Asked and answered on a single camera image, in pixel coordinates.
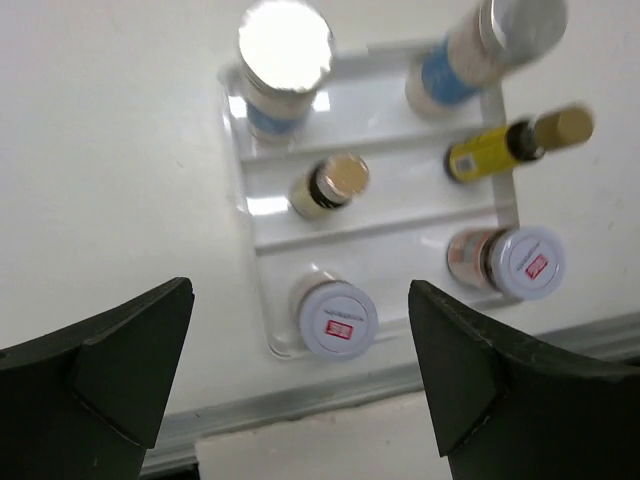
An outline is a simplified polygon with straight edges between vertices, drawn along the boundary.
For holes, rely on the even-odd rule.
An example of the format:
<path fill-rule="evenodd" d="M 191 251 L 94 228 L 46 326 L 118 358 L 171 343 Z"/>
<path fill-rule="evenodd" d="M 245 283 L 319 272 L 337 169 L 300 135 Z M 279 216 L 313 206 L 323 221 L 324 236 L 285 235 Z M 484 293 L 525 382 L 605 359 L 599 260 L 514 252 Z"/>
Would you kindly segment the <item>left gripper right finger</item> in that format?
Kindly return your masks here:
<path fill-rule="evenodd" d="M 635 479 L 639 370 L 555 347 L 425 280 L 408 313 L 439 454 L 455 479 Z"/>

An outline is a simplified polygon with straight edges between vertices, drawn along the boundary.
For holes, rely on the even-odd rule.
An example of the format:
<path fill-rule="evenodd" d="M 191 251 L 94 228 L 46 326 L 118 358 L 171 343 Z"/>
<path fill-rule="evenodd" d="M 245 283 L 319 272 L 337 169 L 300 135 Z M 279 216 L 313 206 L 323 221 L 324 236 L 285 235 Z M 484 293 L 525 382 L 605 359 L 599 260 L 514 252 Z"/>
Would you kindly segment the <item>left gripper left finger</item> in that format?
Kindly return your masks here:
<path fill-rule="evenodd" d="M 195 295 L 173 278 L 1 352 L 4 479 L 136 479 L 159 434 Z"/>

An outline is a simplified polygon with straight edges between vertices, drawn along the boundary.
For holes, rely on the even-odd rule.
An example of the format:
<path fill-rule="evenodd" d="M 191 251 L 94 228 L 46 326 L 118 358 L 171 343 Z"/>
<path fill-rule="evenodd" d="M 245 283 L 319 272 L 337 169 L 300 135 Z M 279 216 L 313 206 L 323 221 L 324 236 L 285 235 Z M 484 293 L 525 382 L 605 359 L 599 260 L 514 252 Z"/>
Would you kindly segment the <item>dark spice jar red label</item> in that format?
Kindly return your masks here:
<path fill-rule="evenodd" d="M 460 284 L 516 301 L 549 296 L 566 272 L 559 237 L 539 226 L 463 230 L 449 242 L 446 262 Z"/>

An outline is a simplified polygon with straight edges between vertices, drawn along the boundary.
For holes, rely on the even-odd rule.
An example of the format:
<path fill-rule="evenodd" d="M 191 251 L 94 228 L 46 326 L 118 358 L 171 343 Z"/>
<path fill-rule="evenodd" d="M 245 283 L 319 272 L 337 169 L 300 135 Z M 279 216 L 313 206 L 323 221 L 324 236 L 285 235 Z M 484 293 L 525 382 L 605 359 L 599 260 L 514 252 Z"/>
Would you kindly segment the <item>tan spice jar red label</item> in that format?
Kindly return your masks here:
<path fill-rule="evenodd" d="M 302 343 L 326 361 L 361 356 L 379 331 L 378 313 L 370 296 L 326 270 L 301 276 L 291 289 L 289 304 Z"/>

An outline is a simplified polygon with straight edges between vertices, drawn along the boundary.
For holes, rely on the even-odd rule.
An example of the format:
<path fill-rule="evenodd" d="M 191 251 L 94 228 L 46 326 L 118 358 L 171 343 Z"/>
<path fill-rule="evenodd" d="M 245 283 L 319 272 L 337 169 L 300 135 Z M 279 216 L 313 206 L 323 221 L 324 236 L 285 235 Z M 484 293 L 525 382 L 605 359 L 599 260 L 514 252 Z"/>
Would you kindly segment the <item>yellow label bottle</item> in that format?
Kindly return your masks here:
<path fill-rule="evenodd" d="M 361 156 L 333 154 L 294 182 L 289 203 L 301 217 L 318 219 L 349 206 L 364 193 L 369 181 L 369 168 Z"/>
<path fill-rule="evenodd" d="M 592 110 L 582 104 L 522 118 L 453 143 L 445 154 L 444 170 L 457 183 L 476 182 L 582 145 L 594 126 Z"/>

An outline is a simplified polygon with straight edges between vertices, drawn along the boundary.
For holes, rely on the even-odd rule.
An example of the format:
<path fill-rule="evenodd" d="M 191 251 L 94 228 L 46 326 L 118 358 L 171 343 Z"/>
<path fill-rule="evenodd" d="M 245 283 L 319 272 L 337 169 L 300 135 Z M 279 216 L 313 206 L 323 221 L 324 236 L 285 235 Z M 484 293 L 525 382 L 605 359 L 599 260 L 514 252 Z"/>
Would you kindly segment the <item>blue label bead jar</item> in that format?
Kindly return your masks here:
<path fill-rule="evenodd" d="M 568 24 L 565 1 L 482 1 L 411 66 L 405 82 L 419 115 L 447 114 L 548 54 Z"/>
<path fill-rule="evenodd" d="M 305 1 L 259 1 L 241 18 L 237 49 L 251 133 L 289 142 L 332 71 L 336 42 L 327 20 Z"/>

